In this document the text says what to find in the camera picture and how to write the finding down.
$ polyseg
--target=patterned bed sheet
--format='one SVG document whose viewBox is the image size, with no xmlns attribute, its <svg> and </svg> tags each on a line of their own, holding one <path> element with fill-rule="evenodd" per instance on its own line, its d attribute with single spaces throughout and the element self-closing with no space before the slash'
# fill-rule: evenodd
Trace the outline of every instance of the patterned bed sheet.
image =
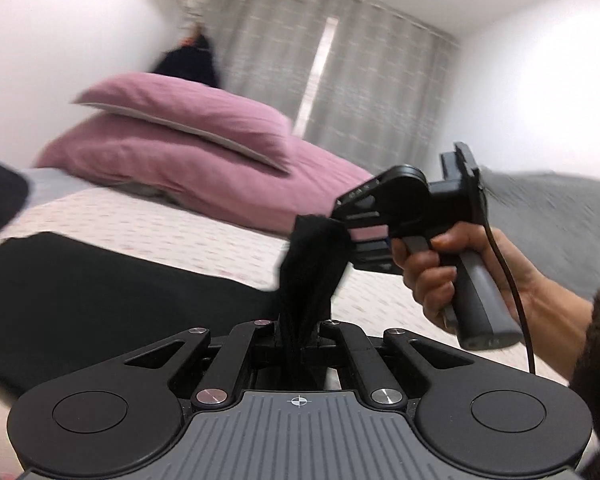
<svg viewBox="0 0 600 480">
<path fill-rule="evenodd" d="M 282 238 L 104 188 L 85 189 L 27 209 L 0 233 L 0 243 L 44 231 L 262 289 L 276 287 L 278 263 L 286 247 Z M 397 276 L 349 269 L 333 298 L 333 317 L 356 323 L 369 335 L 402 326 L 457 346 L 454 337 L 425 320 Z M 526 369 L 522 346 L 483 356 Z M 539 374 L 564 382 L 544 363 L 537 366 Z M 11 480 L 22 471 L 6 434 L 8 403 L 0 398 L 2 480 Z"/>
</svg>

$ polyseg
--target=black cable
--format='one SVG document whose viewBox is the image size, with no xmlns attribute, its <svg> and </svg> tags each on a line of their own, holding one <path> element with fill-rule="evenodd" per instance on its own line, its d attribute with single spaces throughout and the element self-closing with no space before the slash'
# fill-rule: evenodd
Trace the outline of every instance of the black cable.
<svg viewBox="0 0 600 480">
<path fill-rule="evenodd" d="M 529 366 L 529 373 L 535 375 L 536 359 L 534 356 L 534 347 L 531 343 L 531 332 L 529 332 L 529 325 L 526 322 L 525 309 L 522 306 L 522 300 L 520 299 L 520 293 L 518 292 L 518 288 L 516 286 L 516 280 L 513 279 L 513 274 L 511 273 L 511 270 L 507 265 L 507 261 L 504 259 L 504 256 L 502 256 L 500 248 L 498 247 L 498 244 L 496 243 L 496 240 L 493 237 L 493 232 L 491 231 L 491 226 L 489 225 L 489 220 L 487 216 L 487 199 L 485 197 L 482 184 L 480 184 L 480 209 L 482 211 L 484 231 L 487 233 L 487 240 L 489 241 L 491 250 L 496 255 L 496 259 L 500 264 L 500 267 L 502 268 L 502 272 L 504 272 L 507 284 L 509 285 L 509 289 L 511 290 L 511 295 L 513 296 L 513 303 L 516 305 L 518 319 L 520 320 L 520 328 L 522 329 L 522 336 L 525 339 L 526 360 Z"/>
</svg>

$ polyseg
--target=wall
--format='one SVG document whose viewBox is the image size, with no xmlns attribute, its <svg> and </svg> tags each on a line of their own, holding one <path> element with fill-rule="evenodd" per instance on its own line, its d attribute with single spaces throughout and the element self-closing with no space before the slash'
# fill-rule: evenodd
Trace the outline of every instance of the wall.
<svg viewBox="0 0 600 480">
<path fill-rule="evenodd" d="M 91 112 L 88 85 L 173 46 L 176 0 L 0 0 L 0 160 L 22 168 Z"/>
<path fill-rule="evenodd" d="M 429 176 L 455 140 L 495 170 L 600 178 L 600 0 L 550 0 L 462 40 Z"/>
</svg>

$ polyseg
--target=hand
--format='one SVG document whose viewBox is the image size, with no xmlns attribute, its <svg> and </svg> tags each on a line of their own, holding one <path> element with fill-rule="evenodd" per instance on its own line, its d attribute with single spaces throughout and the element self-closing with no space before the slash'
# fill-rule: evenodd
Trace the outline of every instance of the hand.
<svg viewBox="0 0 600 480">
<path fill-rule="evenodd" d="M 528 319 L 532 315 L 531 306 L 535 291 L 545 277 L 502 231 L 494 229 L 493 236 L 516 281 Z M 460 253 L 467 249 L 477 251 L 482 256 L 487 270 L 504 298 L 509 313 L 513 319 L 518 321 L 513 296 L 502 268 L 491 250 L 484 227 L 458 222 L 446 233 L 433 238 L 431 245 L 435 249 L 434 251 L 409 254 L 403 241 L 392 240 L 394 262 L 404 271 L 404 284 L 413 291 L 413 298 L 423 306 L 423 313 L 430 322 L 447 332 L 453 332 L 445 325 L 443 310 L 451 303 L 454 296 L 453 282 L 456 279 L 457 271 L 455 267 L 440 267 L 438 253 Z"/>
</svg>

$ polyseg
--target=metal rivet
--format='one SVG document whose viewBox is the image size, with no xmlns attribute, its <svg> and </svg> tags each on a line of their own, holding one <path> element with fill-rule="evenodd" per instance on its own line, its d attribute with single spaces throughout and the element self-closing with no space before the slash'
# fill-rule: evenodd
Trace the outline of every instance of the metal rivet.
<svg viewBox="0 0 600 480">
<path fill-rule="evenodd" d="M 402 394 L 392 388 L 380 388 L 371 394 L 371 398 L 378 404 L 396 404 L 402 400 Z"/>
<path fill-rule="evenodd" d="M 218 388 L 200 390 L 196 395 L 196 399 L 202 404 L 220 404 L 221 402 L 225 402 L 227 397 L 226 391 L 219 390 Z"/>
</svg>

